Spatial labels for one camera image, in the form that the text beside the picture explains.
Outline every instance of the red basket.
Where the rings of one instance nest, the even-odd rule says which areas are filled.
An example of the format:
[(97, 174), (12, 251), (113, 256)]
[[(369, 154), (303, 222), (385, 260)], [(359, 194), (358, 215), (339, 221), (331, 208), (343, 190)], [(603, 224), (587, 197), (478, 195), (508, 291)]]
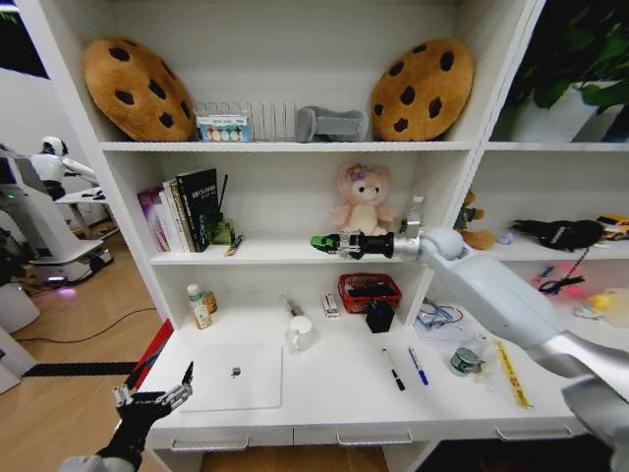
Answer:
[[(362, 288), (367, 285), (376, 283), (384, 283), (395, 291), (395, 295), (387, 295), (381, 297), (352, 297), (345, 291), (345, 284), (349, 284), (352, 288)], [(400, 304), (402, 292), (395, 284), (393, 279), (384, 273), (348, 273), (341, 275), (338, 279), (338, 293), (341, 295), (343, 305), (347, 313), (358, 314), (367, 310), (370, 300), (385, 302), (389, 307), (395, 309)]]

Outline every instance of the blue pen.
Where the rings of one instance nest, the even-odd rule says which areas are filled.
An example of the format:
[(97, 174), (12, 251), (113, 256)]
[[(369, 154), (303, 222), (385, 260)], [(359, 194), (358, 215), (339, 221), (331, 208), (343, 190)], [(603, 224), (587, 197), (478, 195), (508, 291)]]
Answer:
[(411, 354), (411, 359), (413, 359), (413, 364), (415, 364), (415, 368), (417, 369), (420, 378), (422, 378), (422, 382), (424, 383), (424, 385), (428, 385), (429, 380), (426, 377), (424, 369), (422, 368), (422, 364), (420, 364), (420, 359), (417, 357), (417, 352), (415, 352), (415, 349), (413, 349), (412, 347), (409, 347), (409, 354)]

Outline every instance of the yellow ruler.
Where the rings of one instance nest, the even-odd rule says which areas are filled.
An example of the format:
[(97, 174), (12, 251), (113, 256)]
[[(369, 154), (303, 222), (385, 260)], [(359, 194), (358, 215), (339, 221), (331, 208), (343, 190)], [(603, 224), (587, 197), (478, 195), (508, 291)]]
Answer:
[(509, 359), (507, 350), (504, 348), (501, 341), (496, 340), (494, 342), (496, 348), (498, 349), (498, 357), (500, 358), (500, 364), (502, 364), (502, 370), (507, 376), (509, 385), (511, 386), (511, 391), (513, 391), (513, 395), (515, 396), (515, 402), (522, 408), (533, 408), (533, 405), (529, 403), (527, 396), (524, 394), (524, 390), (520, 385), (515, 369), (513, 369), (513, 366), (511, 365), (511, 360)]

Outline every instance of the white mug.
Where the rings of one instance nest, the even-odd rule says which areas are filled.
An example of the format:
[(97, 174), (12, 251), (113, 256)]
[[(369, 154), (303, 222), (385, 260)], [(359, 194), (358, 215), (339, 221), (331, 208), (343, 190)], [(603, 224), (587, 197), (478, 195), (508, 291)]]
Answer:
[(291, 320), (288, 342), (295, 351), (305, 351), (313, 344), (313, 322), (307, 317), (298, 316)]

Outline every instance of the cookie pillow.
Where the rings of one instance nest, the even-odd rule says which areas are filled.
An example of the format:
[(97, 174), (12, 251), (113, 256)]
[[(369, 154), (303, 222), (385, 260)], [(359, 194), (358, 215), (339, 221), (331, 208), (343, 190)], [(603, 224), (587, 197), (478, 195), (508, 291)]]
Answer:
[(474, 59), (456, 39), (435, 39), (415, 46), (391, 65), (373, 89), (374, 138), (437, 138), (461, 114), (473, 78)]
[(124, 37), (103, 37), (83, 55), (96, 106), (136, 141), (185, 141), (195, 128), (184, 85), (153, 51)]

